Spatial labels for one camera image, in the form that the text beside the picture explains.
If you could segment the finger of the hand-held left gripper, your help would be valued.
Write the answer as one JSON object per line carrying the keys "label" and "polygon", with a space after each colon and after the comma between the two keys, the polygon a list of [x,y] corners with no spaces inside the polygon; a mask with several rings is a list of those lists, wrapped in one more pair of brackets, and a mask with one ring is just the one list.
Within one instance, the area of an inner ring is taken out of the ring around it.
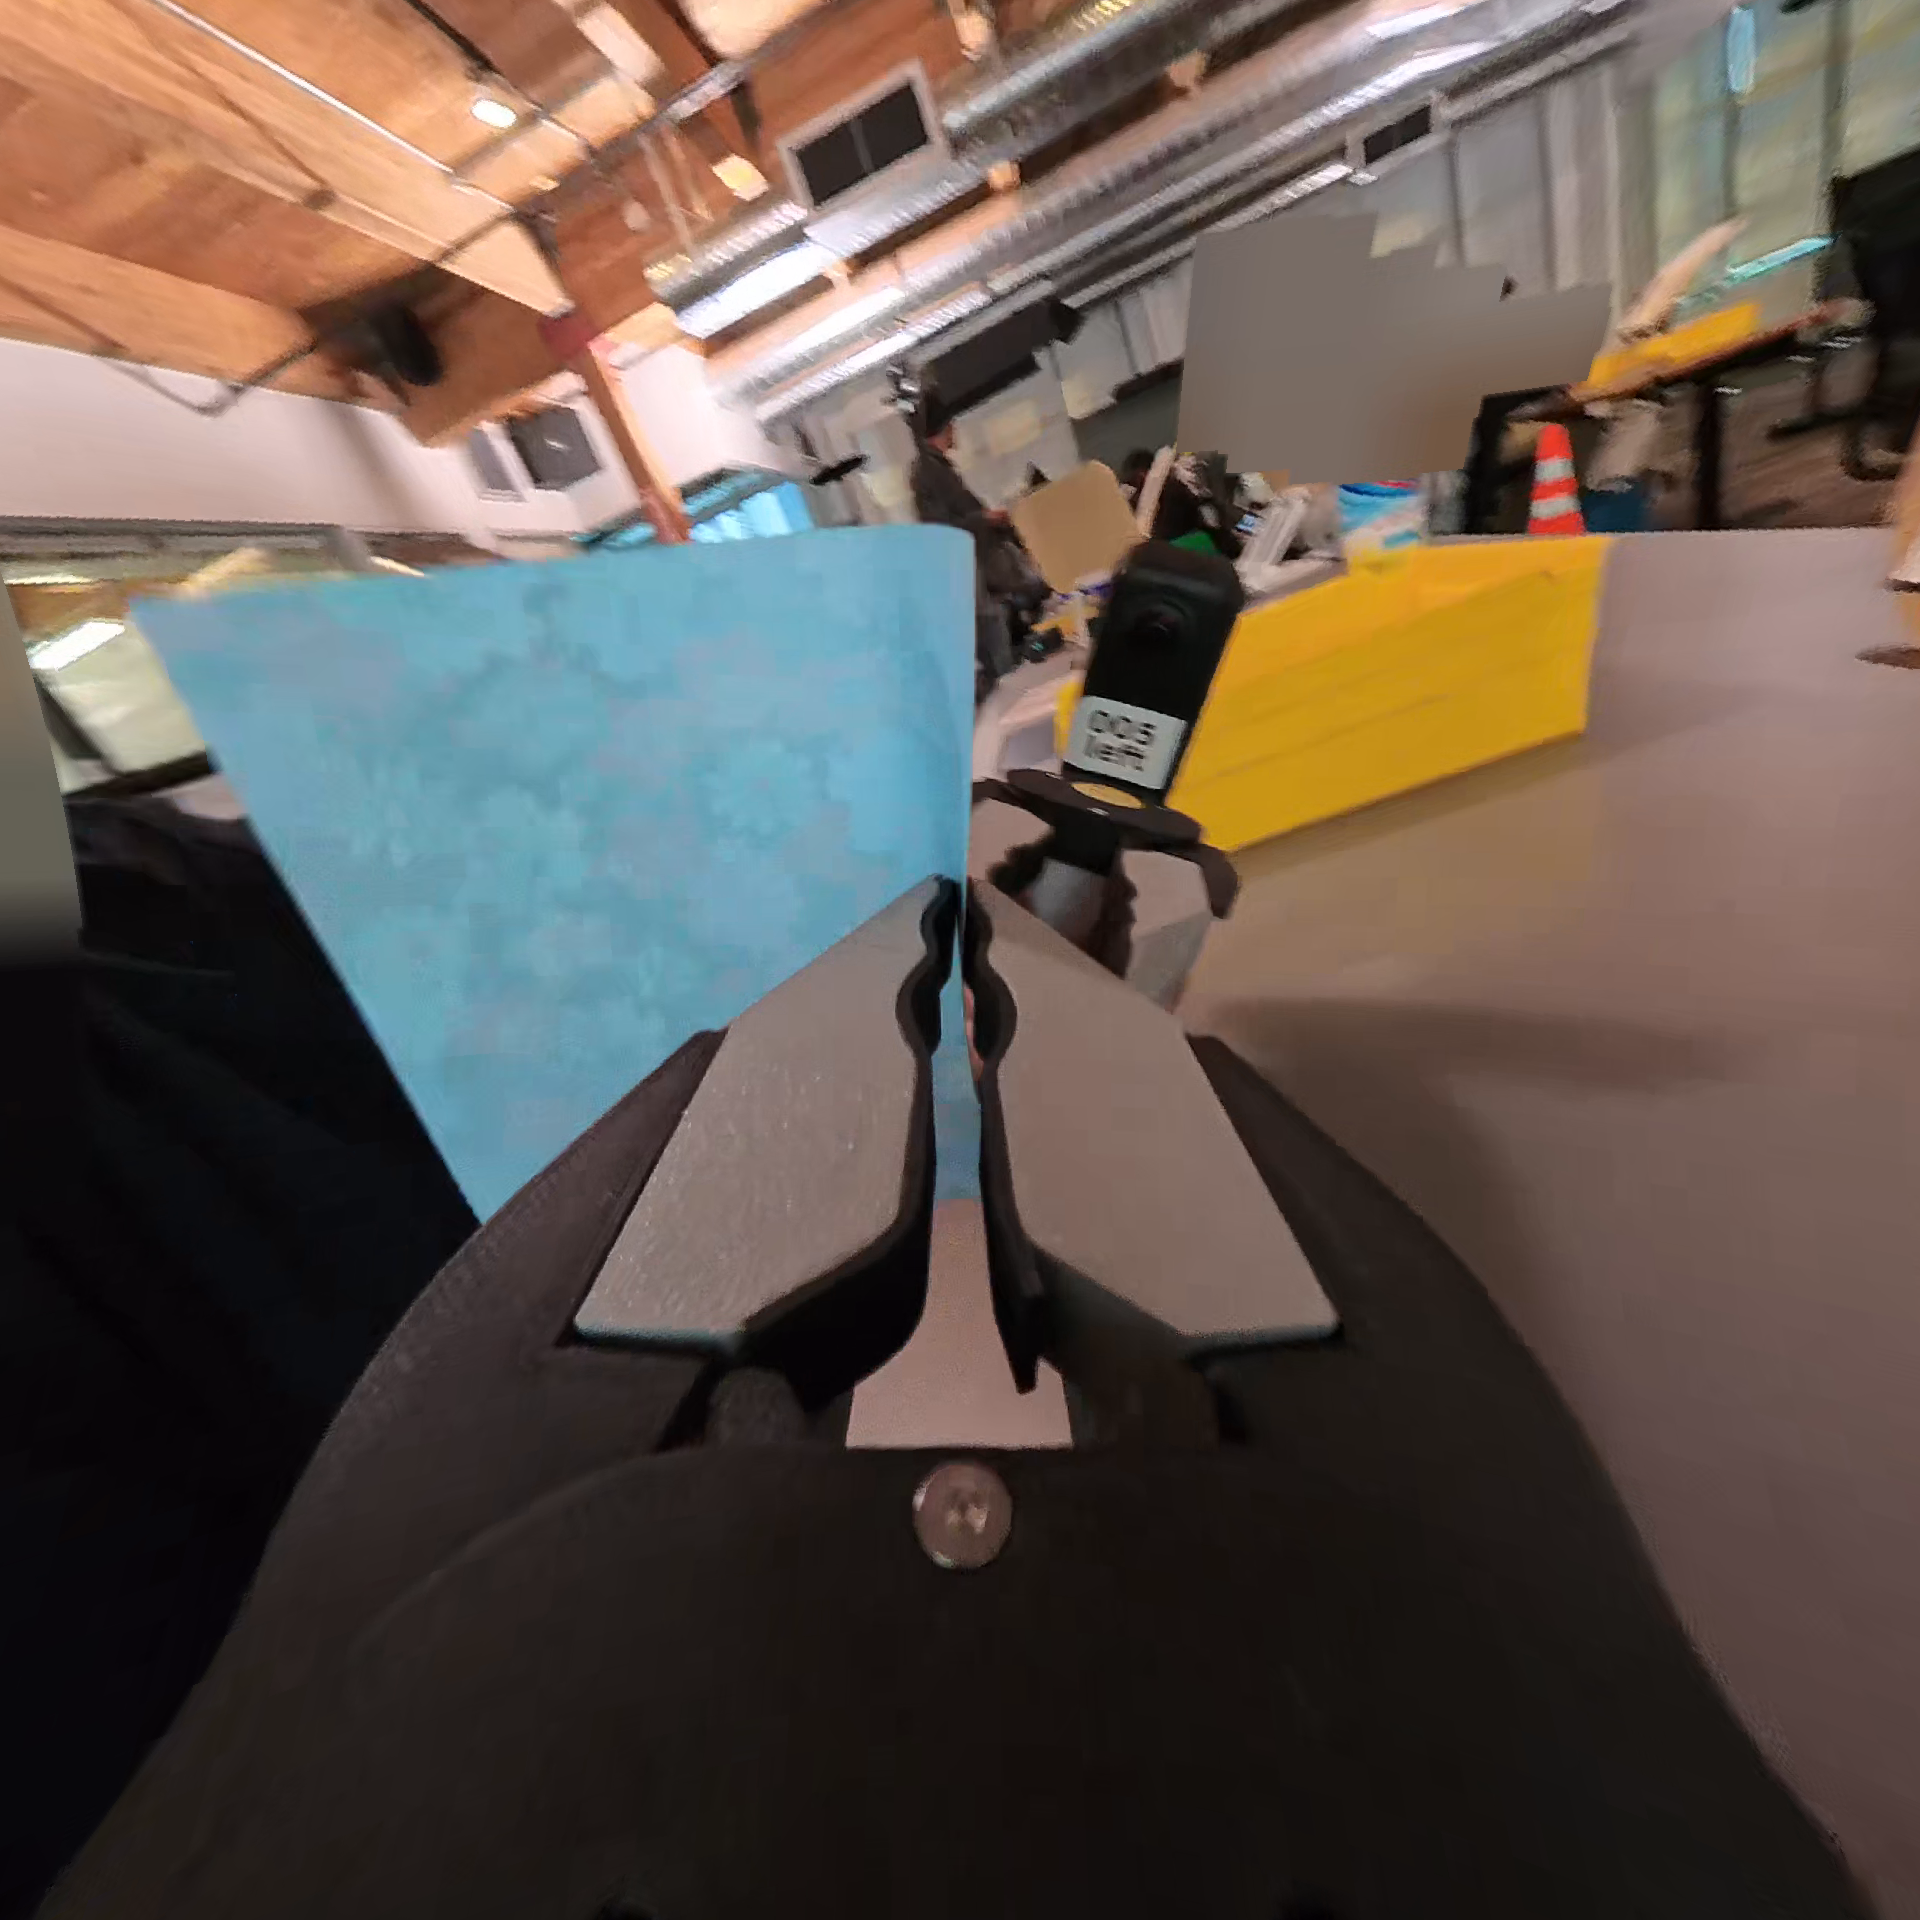
{"label": "finger of the hand-held left gripper", "polygon": [[1124,982],[1178,1012],[1213,926],[1204,884],[1138,884]]}
{"label": "finger of the hand-held left gripper", "polygon": [[1043,855],[1029,882],[1029,912],[1069,943],[1103,943],[1115,882],[1115,870],[1091,870],[1060,855]]}

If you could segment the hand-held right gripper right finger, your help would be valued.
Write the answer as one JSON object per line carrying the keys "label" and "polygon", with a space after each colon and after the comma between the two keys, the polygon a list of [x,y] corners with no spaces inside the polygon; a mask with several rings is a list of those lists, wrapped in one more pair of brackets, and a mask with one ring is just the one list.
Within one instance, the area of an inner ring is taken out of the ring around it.
{"label": "hand-held right gripper right finger", "polygon": [[1183,1022],[971,884],[978,1192],[1023,1390],[1169,1388],[1338,1333],[1338,1310]]}

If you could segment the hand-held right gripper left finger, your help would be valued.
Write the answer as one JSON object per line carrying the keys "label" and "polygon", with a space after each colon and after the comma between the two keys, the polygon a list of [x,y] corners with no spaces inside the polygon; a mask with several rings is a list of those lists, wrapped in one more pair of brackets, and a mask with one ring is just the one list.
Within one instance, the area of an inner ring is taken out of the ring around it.
{"label": "hand-held right gripper left finger", "polygon": [[956,924],[956,882],[925,878],[728,1026],[581,1342],[778,1373],[810,1409],[900,1353],[928,1295]]}

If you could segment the blue paper sheet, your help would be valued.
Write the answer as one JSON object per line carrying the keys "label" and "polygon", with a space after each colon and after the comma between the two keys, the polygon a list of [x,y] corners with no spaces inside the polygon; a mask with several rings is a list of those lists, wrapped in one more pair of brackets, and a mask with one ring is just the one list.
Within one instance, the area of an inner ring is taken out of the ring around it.
{"label": "blue paper sheet", "polygon": [[964,868],[954,530],[152,596],[136,626],[481,1218]]}

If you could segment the brown cardboard sheet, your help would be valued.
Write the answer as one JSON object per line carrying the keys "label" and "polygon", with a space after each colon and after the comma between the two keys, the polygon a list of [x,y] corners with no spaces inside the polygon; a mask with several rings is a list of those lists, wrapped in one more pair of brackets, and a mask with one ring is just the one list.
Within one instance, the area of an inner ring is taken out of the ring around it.
{"label": "brown cardboard sheet", "polygon": [[1010,522],[1051,596],[1106,583],[1146,540],[1117,473],[1084,462],[1023,494]]}

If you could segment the yellow foam block stack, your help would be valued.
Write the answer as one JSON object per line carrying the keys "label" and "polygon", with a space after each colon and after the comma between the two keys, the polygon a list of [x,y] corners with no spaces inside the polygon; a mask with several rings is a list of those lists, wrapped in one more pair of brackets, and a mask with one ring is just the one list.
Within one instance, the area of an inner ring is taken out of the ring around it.
{"label": "yellow foam block stack", "polygon": [[1584,735],[1615,545],[1413,545],[1247,610],[1170,805],[1240,853]]}

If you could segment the black hanging monitor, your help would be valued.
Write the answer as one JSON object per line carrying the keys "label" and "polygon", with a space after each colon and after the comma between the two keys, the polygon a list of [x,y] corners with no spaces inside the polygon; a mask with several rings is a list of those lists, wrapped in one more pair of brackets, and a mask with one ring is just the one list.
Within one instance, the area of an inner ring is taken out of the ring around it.
{"label": "black hanging monitor", "polygon": [[1016,305],[962,342],[943,348],[921,367],[921,399],[936,423],[961,417],[978,405],[1041,373],[1044,349],[1067,344],[1084,312],[1058,297]]}

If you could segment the person's dark clothing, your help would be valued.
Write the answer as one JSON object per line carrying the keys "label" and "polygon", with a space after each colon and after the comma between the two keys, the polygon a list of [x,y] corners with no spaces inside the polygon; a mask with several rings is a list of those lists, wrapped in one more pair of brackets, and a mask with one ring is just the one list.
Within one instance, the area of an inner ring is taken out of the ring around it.
{"label": "person's dark clothing", "polygon": [[243,823],[71,799],[5,959],[3,1913],[223,1642],[324,1429],[475,1226]]}

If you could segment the white ceiling vent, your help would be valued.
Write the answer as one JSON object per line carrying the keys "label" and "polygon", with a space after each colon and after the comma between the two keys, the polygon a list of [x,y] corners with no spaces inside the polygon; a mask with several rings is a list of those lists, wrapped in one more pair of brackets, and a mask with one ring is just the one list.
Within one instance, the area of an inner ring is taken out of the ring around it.
{"label": "white ceiling vent", "polygon": [[778,141],[786,181],[807,212],[876,181],[951,154],[924,63],[900,63]]}

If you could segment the wooden top desk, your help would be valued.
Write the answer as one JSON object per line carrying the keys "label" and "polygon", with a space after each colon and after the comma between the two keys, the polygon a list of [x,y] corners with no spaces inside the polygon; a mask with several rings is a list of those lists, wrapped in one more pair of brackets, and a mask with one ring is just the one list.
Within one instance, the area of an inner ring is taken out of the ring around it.
{"label": "wooden top desk", "polygon": [[1837,356],[1866,340],[1866,316],[1860,302],[1831,298],[1786,321],[1760,325],[1753,311],[1739,305],[1623,348],[1605,358],[1600,376],[1549,390],[1532,412],[1543,420],[1603,415],[1615,424],[1633,401],[1688,399],[1692,525],[1717,532],[1732,522],[1727,509],[1731,420],[1747,378],[1770,367],[1793,367],[1807,373],[1823,396],[1823,382]]}

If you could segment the silver ventilation duct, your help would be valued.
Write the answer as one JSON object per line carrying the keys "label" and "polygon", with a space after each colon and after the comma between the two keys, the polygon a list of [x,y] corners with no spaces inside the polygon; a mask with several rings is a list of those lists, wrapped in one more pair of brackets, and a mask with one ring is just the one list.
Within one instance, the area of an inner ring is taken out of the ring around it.
{"label": "silver ventilation duct", "polygon": [[1392,50],[1471,62],[1555,32],[1577,5],[1081,5],[1020,57],[940,100],[940,141],[810,205],[797,188],[650,268],[656,298],[700,340],[749,321],[834,268],[864,268],[971,197],[1018,220],[1037,199],[991,188],[1064,140],[1123,114],[1123,133],[1197,153],[1271,103],[1332,84]]}

